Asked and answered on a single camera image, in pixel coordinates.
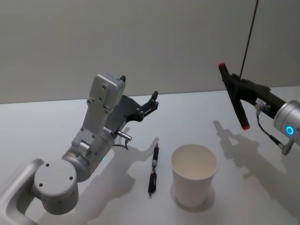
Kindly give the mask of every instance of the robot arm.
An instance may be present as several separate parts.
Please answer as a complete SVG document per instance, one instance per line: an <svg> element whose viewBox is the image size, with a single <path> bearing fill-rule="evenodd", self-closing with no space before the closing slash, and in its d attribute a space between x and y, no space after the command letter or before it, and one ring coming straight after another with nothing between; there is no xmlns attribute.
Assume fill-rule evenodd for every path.
<svg viewBox="0 0 300 225"><path fill-rule="evenodd" d="M129 121L142 121L158 108L158 92L144 105L122 95L125 76L97 75L87 100L83 125L61 159L35 159L22 167L0 192L0 224L36 225L24 214L34 197L55 215L71 211L78 201L78 182L87 180L98 167L117 135Z"/></svg>
<svg viewBox="0 0 300 225"><path fill-rule="evenodd" d="M240 100L247 101L254 106L267 106L261 107L259 110L274 119L274 127L290 139L287 145L283 145L276 138L269 135L270 139L282 149L284 155L288 154L294 142L300 145L299 102L293 100L286 103L273 95L269 87L253 83L249 80L240 79L236 74L231 75L225 63L220 63L218 67L234 111L244 130L249 129L250 125Z"/></svg>

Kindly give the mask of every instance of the paper cup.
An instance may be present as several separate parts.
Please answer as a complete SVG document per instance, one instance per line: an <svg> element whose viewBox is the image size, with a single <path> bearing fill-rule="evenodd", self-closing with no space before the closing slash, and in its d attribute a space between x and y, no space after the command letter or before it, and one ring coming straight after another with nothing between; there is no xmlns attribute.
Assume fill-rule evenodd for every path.
<svg viewBox="0 0 300 225"><path fill-rule="evenodd" d="M172 154L172 169L178 202L186 207L200 205L217 168L217 158L208 148L198 144L177 148Z"/></svg>

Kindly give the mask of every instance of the blue led light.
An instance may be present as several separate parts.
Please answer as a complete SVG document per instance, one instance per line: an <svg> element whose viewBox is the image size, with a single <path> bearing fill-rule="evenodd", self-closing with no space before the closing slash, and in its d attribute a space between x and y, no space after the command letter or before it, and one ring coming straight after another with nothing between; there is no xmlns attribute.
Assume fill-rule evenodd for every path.
<svg viewBox="0 0 300 225"><path fill-rule="evenodd" d="M294 128L292 128L291 126L287 126L287 127L286 127L286 132L287 132L289 135L293 135L293 134L294 134Z"/></svg>

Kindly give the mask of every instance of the black pen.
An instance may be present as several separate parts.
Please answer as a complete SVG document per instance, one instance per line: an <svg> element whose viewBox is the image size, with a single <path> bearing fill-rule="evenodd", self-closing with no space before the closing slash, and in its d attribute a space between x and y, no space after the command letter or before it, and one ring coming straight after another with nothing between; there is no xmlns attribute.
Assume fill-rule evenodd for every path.
<svg viewBox="0 0 300 225"><path fill-rule="evenodd" d="M154 153L153 153L153 158L152 158L152 172L150 175L150 180L149 180L149 187L148 187L148 193L149 193L149 198L152 197L152 194L156 191L156 167L158 165L158 144L156 143L155 148L154 148Z"/></svg>

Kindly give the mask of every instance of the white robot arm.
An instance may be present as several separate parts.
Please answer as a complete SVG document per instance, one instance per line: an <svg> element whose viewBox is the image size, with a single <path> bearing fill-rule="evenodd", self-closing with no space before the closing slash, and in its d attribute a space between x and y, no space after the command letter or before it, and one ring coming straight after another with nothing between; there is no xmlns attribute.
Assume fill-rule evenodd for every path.
<svg viewBox="0 0 300 225"><path fill-rule="evenodd" d="M125 76L114 78L97 75L87 100L88 110L83 125L61 159L44 162L35 159L21 166L0 190L1 225L37 225L24 214L34 199L55 215L71 211L78 201L78 182L87 180L114 145L117 135L131 137L121 130L129 121L142 121L158 108L155 91L146 104L140 106L122 95Z"/></svg>

